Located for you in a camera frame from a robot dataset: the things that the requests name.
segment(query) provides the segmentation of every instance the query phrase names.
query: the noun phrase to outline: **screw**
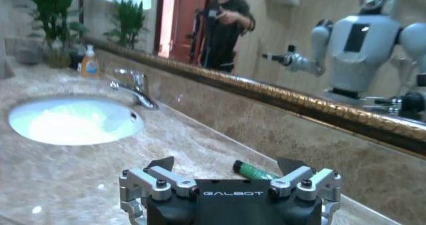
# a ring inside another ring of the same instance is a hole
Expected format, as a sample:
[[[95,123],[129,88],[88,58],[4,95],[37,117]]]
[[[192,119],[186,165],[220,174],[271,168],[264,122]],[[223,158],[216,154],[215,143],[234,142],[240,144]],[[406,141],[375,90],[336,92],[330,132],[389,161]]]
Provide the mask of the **screw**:
[[[267,194],[270,195],[271,198],[276,199],[279,198],[279,191],[276,188],[270,188],[267,190]]]
[[[164,188],[167,186],[166,180],[164,179],[158,179],[156,186],[158,186],[159,189]]]
[[[190,190],[190,198],[195,199],[200,195],[200,189],[198,187],[192,187]]]
[[[310,179],[306,179],[302,181],[302,186],[306,188],[312,187],[312,181]]]

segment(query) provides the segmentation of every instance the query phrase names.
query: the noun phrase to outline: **green plant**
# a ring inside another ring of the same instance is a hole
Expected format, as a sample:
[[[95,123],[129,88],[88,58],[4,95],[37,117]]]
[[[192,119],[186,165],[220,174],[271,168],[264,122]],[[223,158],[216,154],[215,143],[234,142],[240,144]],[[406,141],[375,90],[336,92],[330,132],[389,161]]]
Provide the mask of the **green plant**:
[[[71,7],[72,0],[31,0],[36,9],[29,9],[27,5],[24,7],[29,9],[28,14],[33,17],[33,33],[28,36],[43,37],[37,33],[39,30],[44,31],[44,39],[48,46],[52,46],[52,42],[59,39],[63,46],[69,46],[71,42],[75,41],[80,35],[88,32],[84,25],[76,21],[69,22],[69,16],[79,16],[80,10],[68,10]]]
[[[135,49],[135,44],[139,42],[138,36],[143,29],[146,20],[143,3],[138,5],[132,0],[117,2],[113,0],[113,7],[116,13],[112,15],[112,23],[115,29],[104,33],[104,36],[111,39],[116,37],[115,41],[120,46]]]

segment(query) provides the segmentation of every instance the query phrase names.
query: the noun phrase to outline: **person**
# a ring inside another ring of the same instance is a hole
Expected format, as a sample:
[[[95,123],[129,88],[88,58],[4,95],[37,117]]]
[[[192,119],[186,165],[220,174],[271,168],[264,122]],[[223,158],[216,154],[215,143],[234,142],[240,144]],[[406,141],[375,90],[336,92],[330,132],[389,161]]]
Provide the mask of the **person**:
[[[199,63],[231,72],[238,37],[255,29],[255,19],[244,0],[212,0],[207,9],[206,36]]]

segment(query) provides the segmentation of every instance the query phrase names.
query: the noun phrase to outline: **chrome faucet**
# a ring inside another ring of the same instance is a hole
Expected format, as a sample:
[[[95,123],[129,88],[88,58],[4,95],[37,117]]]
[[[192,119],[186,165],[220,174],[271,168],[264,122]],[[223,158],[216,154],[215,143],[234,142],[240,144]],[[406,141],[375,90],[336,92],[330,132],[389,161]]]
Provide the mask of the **chrome faucet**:
[[[148,92],[148,78],[144,74],[138,71],[127,69],[115,69],[116,74],[131,74],[133,76],[135,85],[128,85],[117,81],[111,81],[109,87],[115,90],[124,90],[133,94],[135,103],[150,110],[158,110],[159,106],[154,99],[150,97]]]

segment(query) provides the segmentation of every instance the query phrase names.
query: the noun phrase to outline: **mirror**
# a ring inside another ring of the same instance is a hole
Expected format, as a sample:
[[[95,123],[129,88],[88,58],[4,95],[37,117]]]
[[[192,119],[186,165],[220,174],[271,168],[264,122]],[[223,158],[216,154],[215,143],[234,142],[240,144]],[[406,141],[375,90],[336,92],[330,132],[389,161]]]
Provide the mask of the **mirror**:
[[[426,21],[425,0],[111,1],[84,0],[91,36],[393,119],[426,120],[425,25],[405,29]]]

